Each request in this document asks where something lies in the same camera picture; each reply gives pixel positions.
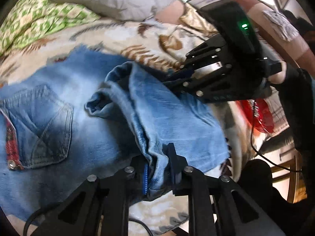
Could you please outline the right hand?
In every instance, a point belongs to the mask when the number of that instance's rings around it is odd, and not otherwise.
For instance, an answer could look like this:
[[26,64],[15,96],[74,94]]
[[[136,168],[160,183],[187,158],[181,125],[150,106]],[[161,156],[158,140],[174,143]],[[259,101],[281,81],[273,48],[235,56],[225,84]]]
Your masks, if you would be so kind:
[[282,84],[286,79],[287,63],[281,61],[281,71],[268,77],[268,81],[272,84]]

